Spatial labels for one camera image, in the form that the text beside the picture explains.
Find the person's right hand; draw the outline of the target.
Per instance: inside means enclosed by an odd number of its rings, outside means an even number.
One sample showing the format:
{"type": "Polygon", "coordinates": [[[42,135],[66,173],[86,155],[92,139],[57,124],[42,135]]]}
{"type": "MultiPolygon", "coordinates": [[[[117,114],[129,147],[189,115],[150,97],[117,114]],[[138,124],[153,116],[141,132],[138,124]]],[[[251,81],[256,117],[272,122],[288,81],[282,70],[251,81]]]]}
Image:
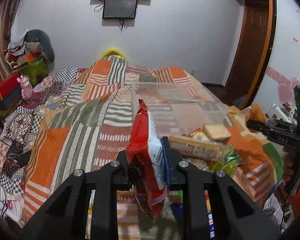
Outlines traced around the person's right hand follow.
{"type": "Polygon", "coordinates": [[[290,181],[293,174],[294,174],[293,161],[290,154],[287,153],[284,158],[283,175],[282,175],[283,181],[285,182],[290,181]]]}

